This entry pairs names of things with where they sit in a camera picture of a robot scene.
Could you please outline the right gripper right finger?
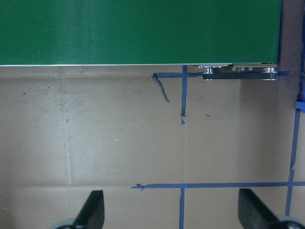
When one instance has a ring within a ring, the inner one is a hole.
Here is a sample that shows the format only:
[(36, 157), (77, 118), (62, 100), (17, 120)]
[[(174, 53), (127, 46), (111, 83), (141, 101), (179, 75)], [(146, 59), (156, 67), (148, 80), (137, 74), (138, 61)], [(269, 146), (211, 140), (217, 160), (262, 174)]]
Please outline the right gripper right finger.
[(238, 193), (238, 219), (244, 229), (285, 229), (274, 213), (249, 188)]

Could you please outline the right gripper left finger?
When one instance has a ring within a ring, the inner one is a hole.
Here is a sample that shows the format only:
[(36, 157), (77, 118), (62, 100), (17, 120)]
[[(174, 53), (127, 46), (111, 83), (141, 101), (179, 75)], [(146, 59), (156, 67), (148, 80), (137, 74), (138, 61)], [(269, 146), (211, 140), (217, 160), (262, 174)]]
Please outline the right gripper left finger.
[(73, 229), (102, 229), (104, 225), (104, 198), (102, 190), (90, 193), (78, 216)]

